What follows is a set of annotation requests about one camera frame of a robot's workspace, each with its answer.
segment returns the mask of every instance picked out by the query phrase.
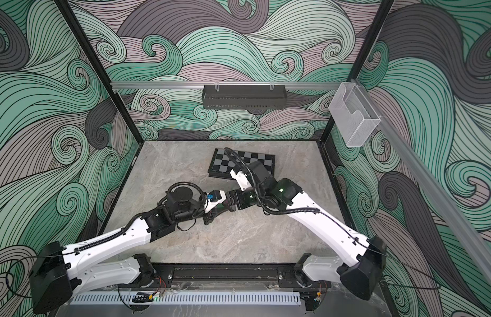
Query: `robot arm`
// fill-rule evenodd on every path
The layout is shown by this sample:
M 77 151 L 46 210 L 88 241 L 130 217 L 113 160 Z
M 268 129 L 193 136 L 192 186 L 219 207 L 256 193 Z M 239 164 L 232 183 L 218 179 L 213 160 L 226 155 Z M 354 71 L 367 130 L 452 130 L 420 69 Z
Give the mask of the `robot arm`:
M 34 313 L 46 313 L 78 293 L 108 285 L 133 283 L 136 287 L 146 286 L 155 274 L 146 255 L 113 263 L 101 262 L 173 232 L 179 222 L 203 218 L 207 225 L 223 212 L 254 205 L 274 213 L 265 207 L 267 205 L 276 209 L 277 215 L 288 214 L 298 220 L 343 260 L 337 270 L 330 272 L 324 258 L 306 258 L 301 270 L 305 280 L 300 279 L 300 283 L 310 282 L 311 278 L 312 281 L 322 279 L 316 278 L 321 276 L 318 272 L 323 275 L 328 272 L 340 276 L 346 288 L 368 300 L 384 269 L 386 246 L 383 241 L 377 237 L 368 239 L 342 224 L 291 180 L 276 181 L 260 162 L 248 164 L 246 168 L 247 174 L 240 168 L 231 172 L 239 189 L 214 190 L 205 194 L 195 184 L 176 183 L 156 208 L 135 215 L 123 228 L 64 247 L 58 241 L 46 245 L 29 275 Z M 192 191 L 186 186 L 198 190 L 198 200 L 192 198 Z

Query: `wave pattern wallpaper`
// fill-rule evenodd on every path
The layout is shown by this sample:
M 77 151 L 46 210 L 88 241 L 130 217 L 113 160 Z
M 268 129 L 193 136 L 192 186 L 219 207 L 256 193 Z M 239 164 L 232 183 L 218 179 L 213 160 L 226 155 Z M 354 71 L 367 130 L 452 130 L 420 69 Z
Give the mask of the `wave pattern wallpaper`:
M 391 12 L 359 76 L 446 193 L 491 247 L 491 1 L 422 0 Z M 382 131 L 330 150 L 357 229 L 432 276 L 438 290 L 389 286 L 401 316 L 491 316 L 491 287 Z M 387 260 L 386 281 L 433 288 Z
M 54 2 L 0 1 L 0 317 L 33 315 L 10 265 L 95 236 L 137 147 Z
M 403 0 L 402 7 L 416 0 Z M 112 81 L 344 81 L 380 1 L 70 1 Z M 205 110 L 201 90 L 123 90 L 142 136 L 319 139 L 334 91 L 285 110 Z

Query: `folding chessboard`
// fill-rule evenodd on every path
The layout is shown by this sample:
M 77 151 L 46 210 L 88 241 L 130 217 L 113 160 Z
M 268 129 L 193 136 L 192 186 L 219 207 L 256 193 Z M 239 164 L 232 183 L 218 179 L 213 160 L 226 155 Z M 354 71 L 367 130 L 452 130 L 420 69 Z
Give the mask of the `folding chessboard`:
M 245 163 L 262 162 L 267 171 L 271 175 L 274 175 L 275 155 L 236 150 L 235 152 L 237 152 Z M 210 167 L 208 168 L 208 176 L 232 180 L 230 171 L 234 166 L 235 163 L 230 161 L 229 157 L 224 154 L 224 149 L 215 149 Z

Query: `marble floor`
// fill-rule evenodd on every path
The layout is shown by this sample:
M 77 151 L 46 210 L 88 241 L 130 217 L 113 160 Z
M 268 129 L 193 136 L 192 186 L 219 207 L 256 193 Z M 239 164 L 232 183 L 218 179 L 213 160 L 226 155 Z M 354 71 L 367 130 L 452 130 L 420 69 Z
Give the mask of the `marble floor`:
M 317 204 L 342 220 L 316 142 L 146 142 L 135 162 L 105 232 L 125 225 L 134 214 L 156 206 L 170 185 L 191 181 L 204 191 L 231 190 L 236 181 L 208 177 L 215 148 L 276 155 L 275 177 L 300 185 Z M 191 222 L 181 223 L 182 229 Z M 259 207 L 226 212 L 208 226 L 198 219 L 187 232 L 129 249 L 113 260 L 146 253 L 153 262 L 296 262 L 305 253 L 335 253 L 305 226 L 288 216 L 265 216 Z

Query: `aluminum rail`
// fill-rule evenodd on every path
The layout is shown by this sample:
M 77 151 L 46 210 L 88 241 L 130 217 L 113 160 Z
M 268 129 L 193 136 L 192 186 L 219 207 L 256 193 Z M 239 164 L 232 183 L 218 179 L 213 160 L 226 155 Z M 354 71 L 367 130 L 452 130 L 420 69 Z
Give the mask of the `aluminum rail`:
M 203 89 L 205 85 L 284 85 L 286 89 L 337 90 L 340 82 L 180 82 L 180 81 L 118 81 L 113 89 Z
M 357 80 L 353 80 L 353 82 L 360 86 Z M 376 113 L 381 117 L 381 122 L 377 127 L 383 131 L 402 162 L 415 175 L 420 188 L 427 195 L 427 198 L 432 202 L 436 210 L 438 210 L 441 217 L 450 227 L 455 237 L 464 246 L 464 249 L 466 249 L 471 259 L 473 259 L 491 286 L 491 248 L 486 244 L 485 240 L 480 236 L 464 213 L 458 208 L 457 204 L 444 191 L 434 175 L 420 160 L 420 157 L 401 139 L 391 120 L 382 113 L 368 93 L 365 94 L 365 98 L 368 99 Z

